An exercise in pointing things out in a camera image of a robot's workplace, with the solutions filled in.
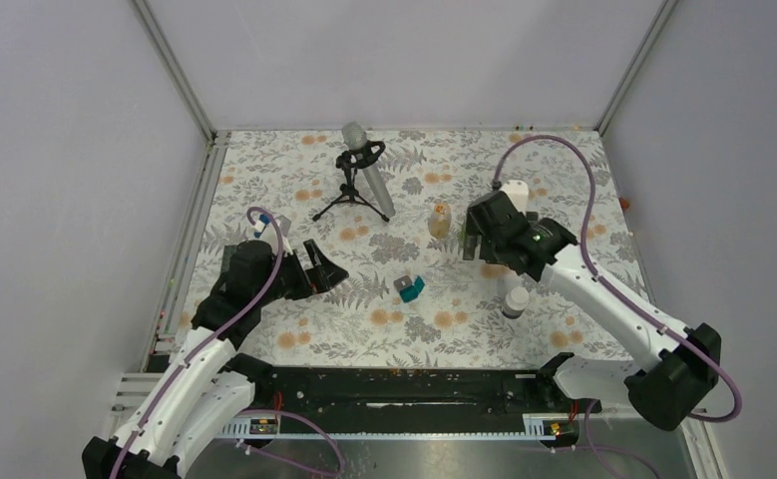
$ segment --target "floral pattern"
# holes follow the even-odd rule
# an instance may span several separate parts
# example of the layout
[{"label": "floral pattern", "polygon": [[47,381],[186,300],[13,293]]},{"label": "floral pattern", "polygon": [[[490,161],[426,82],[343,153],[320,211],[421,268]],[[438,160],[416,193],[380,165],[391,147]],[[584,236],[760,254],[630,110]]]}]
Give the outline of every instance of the floral pattern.
[{"label": "floral pattern", "polygon": [[[196,306],[220,273],[223,249],[247,238],[244,212],[263,206],[290,221],[288,239],[300,247],[315,239],[350,272],[332,291],[301,301],[280,300],[241,350],[275,364],[392,367],[537,367],[561,351],[585,357],[626,358],[610,334],[558,293],[525,279],[531,303],[518,319],[500,314],[500,281],[507,271],[461,260],[460,232],[469,202],[490,190],[495,164],[525,132],[371,132],[387,149],[378,163],[397,214],[384,224],[361,206],[333,207],[343,175],[334,168],[343,150],[339,132],[234,132],[214,193],[194,265],[182,342]],[[625,284],[645,296],[634,248],[623,221],[601,141],[593,132],[558,132],[589,159],[596,204],[588,248]],[[588,185],[582,165],[565,147],[522,146],[509,158],[503,180],[531,188],[530,208],[576,232]],[[357,187],[373,202],[363,178]],[[427,223],[438,203],[453,220],[444,239]],[[400,276],[420,275],[420,297],[403,303]]]}]

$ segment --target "microphone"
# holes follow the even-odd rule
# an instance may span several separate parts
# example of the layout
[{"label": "microphone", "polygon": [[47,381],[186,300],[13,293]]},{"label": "microphone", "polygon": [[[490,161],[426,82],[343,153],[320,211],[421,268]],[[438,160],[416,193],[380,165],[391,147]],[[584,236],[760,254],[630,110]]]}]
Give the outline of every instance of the microphone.
[{"label": "microphone", "polygon": [[376,199],[376,204],[382,210],[382,213],[386,217],[393,217],[396,212],[394,211],[394,202],[391,200],[391,195],[388,194],[388,189],[385,187],[385,181],[382,179],[382,175],[379,174],[379,169],[376,167],[376,158],[385,149],[384,144],[381,145],[381,150],[374,155],[371,151],[371,146],[375,142],[369,142],[367,140],[367,134],[364,129],[356,122],[350,122],[341,128],[341,136],[344,139],[344,144],[347,146],[347,150],[355,157],[356,163],[362,162],[365,164],[364,168],[358,168],[364,173],[364,178],[367,180],[367,184],[370,185],[370,191],[373,192],[373,197]]}]

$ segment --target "plastic bottle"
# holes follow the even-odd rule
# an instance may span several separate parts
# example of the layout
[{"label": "plastic bottle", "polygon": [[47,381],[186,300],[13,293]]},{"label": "plastic bottle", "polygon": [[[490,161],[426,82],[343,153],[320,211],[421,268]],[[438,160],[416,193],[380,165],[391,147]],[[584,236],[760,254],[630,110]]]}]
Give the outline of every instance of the plastic bottle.
[{"label": "plastic bottle", "polygon": [[450,222],[453,216],[450,213],[450,206],[446,203],[439,203],[429,216],[429,234],[436,240],[443,240],[450,233]]},{"label": "plastic bottle", "polygon": [[501,283],[501,312],[508,319],[517,319],[529,305],[529,292],[523,286],[523,280],[514,271],[503,274]]}]

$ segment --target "white wall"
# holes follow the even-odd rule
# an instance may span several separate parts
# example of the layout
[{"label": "white wall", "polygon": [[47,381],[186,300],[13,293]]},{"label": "white wall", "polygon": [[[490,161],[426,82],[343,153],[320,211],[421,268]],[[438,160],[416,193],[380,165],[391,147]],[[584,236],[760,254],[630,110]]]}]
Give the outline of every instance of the white wall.
[{"label": "white wall", "polygon": [[777,477],[777,1],[681,2],[606,146],[659,305],[723,336],[731,478]]},{"label": "white wall", "polygon": [[83,476],[203,143],[128,2],[0,2],[0,478]]},{"label": "white wall", "polygon": [[219,129],[592,127],[661,0],[153,0]]}]

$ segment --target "purple tube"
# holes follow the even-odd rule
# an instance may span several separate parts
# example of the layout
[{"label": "purple tube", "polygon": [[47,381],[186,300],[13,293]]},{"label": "purple tube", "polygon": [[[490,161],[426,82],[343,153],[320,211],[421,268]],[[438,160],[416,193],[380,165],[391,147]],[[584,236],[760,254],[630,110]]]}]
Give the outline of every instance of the purple tube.
[{"label": "purple tube", "polygon": [[324,471],[322,469],[317,469],[311,466],[308,466],[306,464],[303,464],[301,462],[297,462],[293,459],[288,459],[287,457],[282,457],[276,454],[273,454],[272,452],[267,452],[263,449],[257,449],[257,448],[251,448],[247,446],[248,452],[255,452],[257,454],[261,454],[262,456],[269,457],[271,459],[276,459],[277,461],[284,462],[285,464],[288,464],[290,466],[294,466],[298,469],[302,469],[306,472],[310,472],[312,474],[317,474],[319,476],[327,476],[327,477],[338,477],[341,474],[344,473],[344,468],[346,467],[346,463],[344,462],[344,456],[341,454],[341,449],[338,447],[338,443],[329,437],[329,434],[326,433],[323,429],[320,428],[317,424],[311,422],[310,420],[306,419],[305,417],[294,414],[293,412],[286,412],[286,411],[277,411],[273,409],[245,409],[241,411],[241,413],[244,414],[274,414],[278,416],[284,416],[284,417],[290,417],[291,419],[295,419],[297,421],[302,422],[303,424],[309,426],[314,430],[314,432],[320,434],[324,439],[326,439],[326,442],[329,443],[329,446],[332,447],[332,451],[335,452],[335,456],[338,458],[338,470],[337,471]]}]

